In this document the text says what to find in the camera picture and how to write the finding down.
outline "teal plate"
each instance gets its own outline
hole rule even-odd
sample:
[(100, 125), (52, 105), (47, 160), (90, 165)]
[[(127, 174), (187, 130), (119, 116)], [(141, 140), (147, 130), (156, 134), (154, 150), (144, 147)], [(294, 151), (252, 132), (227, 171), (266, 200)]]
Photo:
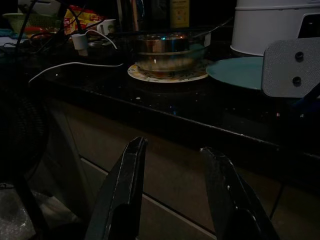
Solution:
[(228, 58), (206, 67), (210, 77), (234, 86), (261, 90), (262, 56)]

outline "rice cooker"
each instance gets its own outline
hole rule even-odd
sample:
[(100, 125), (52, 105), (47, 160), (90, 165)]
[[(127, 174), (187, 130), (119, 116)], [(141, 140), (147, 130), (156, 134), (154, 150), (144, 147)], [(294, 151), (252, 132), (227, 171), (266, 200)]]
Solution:
[(277, 40), (320, 37), (320, 0), (238, 0), (231, 49), (263, 56)]

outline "stainless steel bowl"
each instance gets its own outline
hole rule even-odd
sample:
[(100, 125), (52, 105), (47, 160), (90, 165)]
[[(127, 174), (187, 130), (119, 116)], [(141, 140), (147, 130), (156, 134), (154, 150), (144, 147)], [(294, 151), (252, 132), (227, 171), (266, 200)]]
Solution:
[(190, 34), (152, 34), (135, 41), (136, 64), (152, 72), (175, 72), (191, 68), (206, 53), (204, 37)]

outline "kitchen counter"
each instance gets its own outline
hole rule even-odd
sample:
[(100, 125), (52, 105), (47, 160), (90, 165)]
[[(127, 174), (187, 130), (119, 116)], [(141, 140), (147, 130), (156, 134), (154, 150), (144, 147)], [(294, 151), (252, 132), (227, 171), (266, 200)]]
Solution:
[[(232, 57), (229, 45), (214, 43), (209, 59)], [(25, 63), (29, 79), (57, 64), (35, 61)], [(315, 114), (291, 115), (289, 100), (211, 77), (173, 84), (139, 81), (127, 74), (128, 67), (63, 66), (42, 74), (30, 87), (191, 149), (210, 146), (239, 167), (320, 193)]]

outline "decorative plate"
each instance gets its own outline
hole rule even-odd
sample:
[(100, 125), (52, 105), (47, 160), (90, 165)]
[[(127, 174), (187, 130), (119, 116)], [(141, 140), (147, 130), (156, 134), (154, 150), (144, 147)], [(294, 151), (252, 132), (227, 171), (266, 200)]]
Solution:
[(174, 72), (145, 71), (133, 64), (127, 72), (131, 77), (145, 82), (163, 84), (185, 83), (206, 78), (208, 76), (206, 67), (212, 63), (210, 60), (203, 59), (190, 70)]

